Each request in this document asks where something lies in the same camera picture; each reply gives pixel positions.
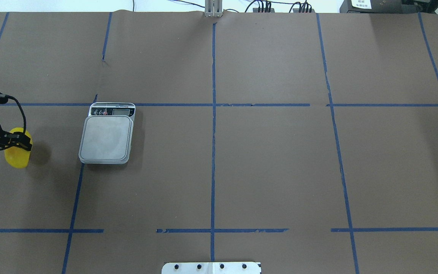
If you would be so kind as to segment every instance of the digital kitchen scale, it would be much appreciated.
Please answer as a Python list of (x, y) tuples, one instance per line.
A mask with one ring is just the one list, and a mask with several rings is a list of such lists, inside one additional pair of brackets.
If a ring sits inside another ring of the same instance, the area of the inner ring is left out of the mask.
[(135, 105), (94, 103), (84, 122), (79, 158), (84, 164), (124, 164), (129, 160)]

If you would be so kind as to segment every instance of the white metal bracket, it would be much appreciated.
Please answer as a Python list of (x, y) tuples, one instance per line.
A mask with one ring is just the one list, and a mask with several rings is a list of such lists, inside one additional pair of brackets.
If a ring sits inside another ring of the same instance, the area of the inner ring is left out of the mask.
[(205, 17), (222, 16), (222, 0), (205, 0)]
[(261, 274), (257, 262), (166, 263), (162, 274)]

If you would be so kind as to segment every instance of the scale control panel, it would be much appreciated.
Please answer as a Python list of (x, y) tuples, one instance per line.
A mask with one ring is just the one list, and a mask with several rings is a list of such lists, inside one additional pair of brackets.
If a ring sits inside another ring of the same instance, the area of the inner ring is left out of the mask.
[(134, 120), (136, 107), (131, 103), (94, 103), (90, 105), (89, 116), (126, 115)]

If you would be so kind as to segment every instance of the yellow object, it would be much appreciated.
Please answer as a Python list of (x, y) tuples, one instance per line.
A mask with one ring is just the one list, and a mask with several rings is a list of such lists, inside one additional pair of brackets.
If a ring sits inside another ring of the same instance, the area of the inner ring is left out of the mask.
[[(17, 127), (10, 130), (10, 133), (23, 132), (23, 128)], [(30, 144), (33, 145), (33, 139), (28, 130), (26, 130), (25, 135), (30, 137)], [(5, 150), (5, 159), (12, 167), (25, 168), (30, 160), (30, 152), (19, 147), (10, 147)]]

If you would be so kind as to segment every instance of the white background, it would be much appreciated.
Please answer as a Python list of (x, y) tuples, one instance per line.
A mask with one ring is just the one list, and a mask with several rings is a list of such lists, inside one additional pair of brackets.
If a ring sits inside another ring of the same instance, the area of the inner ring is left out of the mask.
[[(204, 5), (204, 0), (188, 0)], [(337, 13), (343, 0), (309, 0), (309, 3), (319, 13)], [(236, 9), (244, 12), (249, 0), (223, 0), (224, 9)], [(288, 12), (290, 5), (273, 4), (275, 12)], [(132, 10), (132, 0), (0, 0), (0, 12), (110, 12), (116, 10)], [(141, 12), (184, 12), (203, 11), (201, 7), (185, 5), (169, 0), (135, 0), (135, 11)]]

